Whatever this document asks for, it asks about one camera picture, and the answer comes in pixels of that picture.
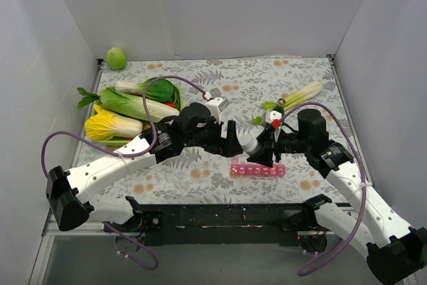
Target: table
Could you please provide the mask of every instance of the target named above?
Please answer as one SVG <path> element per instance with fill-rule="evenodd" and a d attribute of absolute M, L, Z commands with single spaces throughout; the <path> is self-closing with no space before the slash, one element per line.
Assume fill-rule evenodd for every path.
<path fill-rule="evenodd" d="M 254 137 L 262 131 L 260 126 L 252 124 L 252 118 L 263 113 L 262 102 L 276 101 L 312 81 L 320 80 L 324 90 L 312 101 L 327 105 L 354 142 L 328 58 L 130 61 L 122 71 L 103 65 L 101 72 L 98 89 L 114 85 L 119 79 L 145 81 L 159 75 L 179 75 L 190 79 L 202 85 L 213 97 L 227 97 L 230 105 L 223 112 L 224 120 L 236 120 L 238 134 L 249 133 Z M 186 83 L 175 79 L 172 82 L 180 86 L 186 105 L 203 100 L 199 92 Z M 327 119 L 331 139 L 348 147 L 332 117 L 323 110 L 321 112 Z M 296 127 L 296 113 L 288 118 L 288 123 Z M 77 152 L 79 166 L 102 155 L 85 145 Z M 231 159 L 210 155 L 200 148 L 187 148 L 180 156 L 121 178 L 97 197 L 130 195 L 140 204 L 299 204 L 317 194 L 325 194 L 334 202 L 346 202 L 302 155 L 283 155 L 282 163 L 286 166 L 286 175 L 282 178 L 230 177 Z"/>

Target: gray wall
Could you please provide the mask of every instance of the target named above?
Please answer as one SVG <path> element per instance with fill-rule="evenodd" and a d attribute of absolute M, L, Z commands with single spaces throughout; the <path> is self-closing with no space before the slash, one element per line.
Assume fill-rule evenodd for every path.
<path fill-rule="evenodd" d="M 336 56 L 338 75 L 381 195 L 427 226 L 427 2 L 364 0 Z M 427 284 L 427 270 L 417 274 Z"/>
<path fill-rule="evenodd" d="M 325 56 L 363 0 L 65 0 L 96 57 Z"/>
<path fill-rule="evenodd" d="M 1 0 L 0 39 L 0 280 L 26 284 L 48 209 L 41 144 L 81 127 L 75 88 L 90 87 L 96 60 L 63 0 Z M 69 166 L 75 146 L 55 139 L 48 166 Z"/>

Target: purple cable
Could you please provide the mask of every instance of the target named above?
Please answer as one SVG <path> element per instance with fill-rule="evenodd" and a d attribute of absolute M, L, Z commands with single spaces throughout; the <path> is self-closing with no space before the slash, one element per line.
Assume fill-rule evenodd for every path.
<path fill-rule="evenodd" d="M 178 79 L 178 80 L 182 80 L 186 83 L 188 83 L 189 85 L 193 86 L 194 88 L 196 88 L 197 90 L 199 90 L 202 94 L 203 94 L 203 98 L 205 98 L 205 94 L 206 91 L 201 88 L 200 86 L 196 85 L 195 83 L 191 82 L 190 80 L 187 80 L 183 77 L 180 76 L 174 76 L 174 75 L 168 75 L 168 76 L 160 76 L 157 77 L 155 79 L 153 79 L 153 81 L 151 81 L 147 87 L 144 90 L 144 93 L 142 95 L 142 101 L 143 101 L 143 105 L 144 105 L 144 110 L 145 113 L 147 114 L 147 118 L 149 120 L 149 124 L 151 126 L 151 128 L 153 129 L 153 141 L 150 143 L 150 145 L 148 146 L 148 148 L 146 150 L 143 150 L 142 152 L 138 152 L 138 153 L 134 153 L 134 154 L 123 154 L 122 156 L 125 158 L 132 158 L 132 157 L 139 157 L 142 156 L 143 154 L 146 154 L 147 152 L 149 152 L 155 145 L 156 141 L 157 141 L 157 131 L 155 130 L 155 125 L 154 125 L 154 121 L 152 116 L 149 113 L 148 110 L 148 106 L 147 106 L 147 102 L 146 102 L 146 96 L 147 96 L 147 91 L 148 89 L 156 82 L 159 81 L 160 79 L 165 79 L 165 78 L 174 78 L 174 79 Z M 79 135 L 76 135 L 75 133 L 71 133 L 70 131 L 56 131 L 54 133 L 51 133 L 49 136 L 47 136 L 47 138 L 45 139 L 45 141 L 43 142 L 43 146 L 41 147 L 41 169 L 43 170 L 44 175 L 46 176 L 46 178 L 49 179 L 49 173 L 47 172 L 46 169 L 46 163 L 45 163 L 45 154 L 46 154 L 46 146 L 47 143 L 49 142 L 50 139 L 52 139 L 53 137 L 57 136 L 57 135 L 68 135 L 70 137 L 73 137 L 75 139 L 78 139 L 79 141 L 81 141 L 82 143 L 85 143 L 86 145 L 91 146 L 92 148 L 95 148 L 96 150 L 99 150 L 103 153 L 106 153 L 107 155 L 110 156 L 115 156 L 115 157 L 120 157 L 119 154 L 115 153 L 115 152 L 111 152 L 105 148 L 102 148 L 100 146 L 98 146 L 97 144 L 93 143 L 92 141 L 89 141 L 87 139 L 84 139 L 82 137 L 80 137 Z"/>
<path fill-rule="evenodd" d="M 342 135 L 346 138 L 346 141 L 347 141 L 348 145 L 350 146 L 350 149 L 352 150 L 352 153 L 353 153 L 353 155 L 354 155 L 354 157 L 358 163 L 359 171 L 360 171 L 360 180 L 362 181 L 363 184 L 366 183 L 365 167 L 362 163 L 362 160 L 360 159 L 360 156 L 358 155 L 356 148 L 353 146 L 352 142 L 350 141 L 350 137 L 348 137 L 348 134 L 346 133 L 345 129 L 342 127 L 342 124 L 340 123 L 338 118 L 334 115 L 334 113 L 332 113 L 332 110 L 327 108 L 322 103 L 315 103 L 315 102 L 301 103 L 300 105 L 292 108 L 287 114 L 285 114 L 285 116 L 283 116 L 280 119 L 280 121 L 281 122 L 284 121 L 291 113 L 293 113 L 294 111 L 296 111 L 297 109 L 299 109 L 301 107 L 308 106 L 308 105 L 314 105 L 314 106 L 321 107 L 324 110 L 326 110 L 332 116 L 332 118 L 334 118 L 334 121 L 336 122 L 336 124 L 340 128 Z M 316 267 L 313 267 L 311 270 L 306 270 L 308 268 L 308 266 L 310 266 L 314 262 L 317 262 L 321 257 L 332 252 L 338 246 L 338 244 L 341 242 L 341 240 L 338 241 L 336 244 L 334 244 L 331 248 L 329 248 L 325 252 L 323 252 L 320 255 L 317 255 L 317 256 L 313 257 L 311 260 L 309 260 L 304 266 L 302 266 L 300 268 L 300 270 L 298 270 L 298 276 L 307 276 L 307 275 L 310 275 L 311 273 L 318 271 L 320 268 L 324 267 L 326 264 L 329 264 L 335 257 L 337 257 L 339 254 L 341 254 L 341 252 L 344 250 L 344 248 L 346 248 L 348 246 L 348 244 L 352 241 L 353 237 L 356 235 L 356 232 L 358 231 L 358 229 L 360 227 L 360 224 L 362 223 L 363 214 L 365 212 L 365 205 L 366 205 L 366 187 L 363 186 L 362 187 L 362 202 L 360 204 L 359 215 L 358 215 L 358 218 L 356 220 L 356 224 L 354 225 L 353 230 L 350 233 L 350 235 L 347 237 L 347 239 L 344 241 L 344 243 L 336 250 L 336 252 L 334 252 L 331 256 L 326 258 L 323 262 L 318 264 Z"/>
<path fill-rule="evenodd" d="M 139 243 L 138 241 L 134 240 L 132 237 L 129 237 L 128 235 L 125 235 L 124 233 L 120 232 L 119 230 L 116 230 L 109 222 L 103 222 L 105 226 L 107 226 L 112 232 L 115 232 L 117 235 L 120 235 L 121 237 L 129 240 L 130 242 L 135 243 L 137 246 L 145 250 L 150 256 L 154 259 L 154 266 L 149 266 L 146 263 L 142 262 L 139 258 L 136 258 L 134 255 L 124 253 L 120 251 L 123 255 L 128 255 L 129 258 L 137 262 L 142 267 L 148 269 L 148 270 L 155 270 L 159 266 L 159 260 L 157 259 L 157 256 L 153 253 L 152 250 L 150 250 L 147 246 L 144 246 L 143 244 Z"/>

